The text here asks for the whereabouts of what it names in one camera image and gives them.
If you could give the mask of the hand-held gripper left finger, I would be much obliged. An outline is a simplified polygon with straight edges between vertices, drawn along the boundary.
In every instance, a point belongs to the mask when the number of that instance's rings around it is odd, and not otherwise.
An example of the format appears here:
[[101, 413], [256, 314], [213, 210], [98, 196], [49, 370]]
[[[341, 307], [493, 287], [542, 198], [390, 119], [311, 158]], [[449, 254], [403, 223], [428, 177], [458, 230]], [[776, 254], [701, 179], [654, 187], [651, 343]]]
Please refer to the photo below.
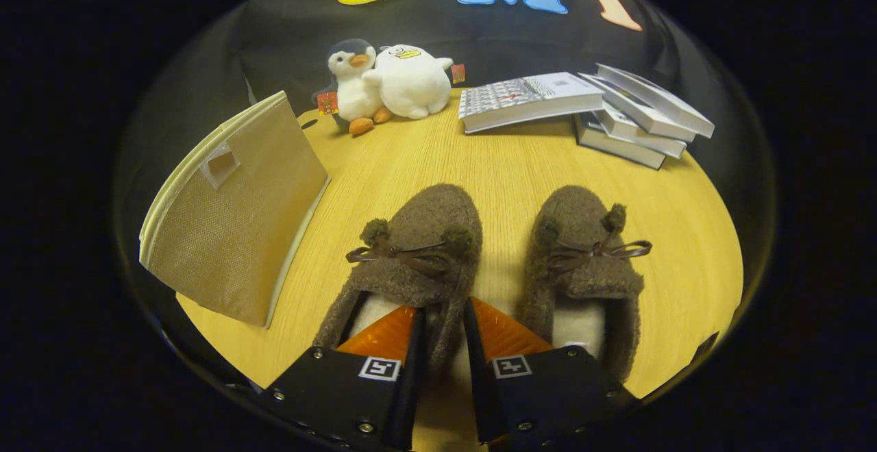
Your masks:
[[313, 346], [259, 403], [332, 451], [410, 451], [425, 326], [425, 310], [401, 306], [338, 348]]

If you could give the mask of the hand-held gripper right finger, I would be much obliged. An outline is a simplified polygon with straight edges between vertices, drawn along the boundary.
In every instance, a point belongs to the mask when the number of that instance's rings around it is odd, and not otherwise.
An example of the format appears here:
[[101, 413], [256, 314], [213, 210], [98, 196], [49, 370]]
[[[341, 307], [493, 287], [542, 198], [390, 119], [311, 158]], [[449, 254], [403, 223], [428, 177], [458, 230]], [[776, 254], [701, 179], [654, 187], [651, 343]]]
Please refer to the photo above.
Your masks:
[[554, 347], [477, 298], [467, 299], [478, 440], [491, 451], [582, 451], [627, 414], [626, 387], [579, 344]]

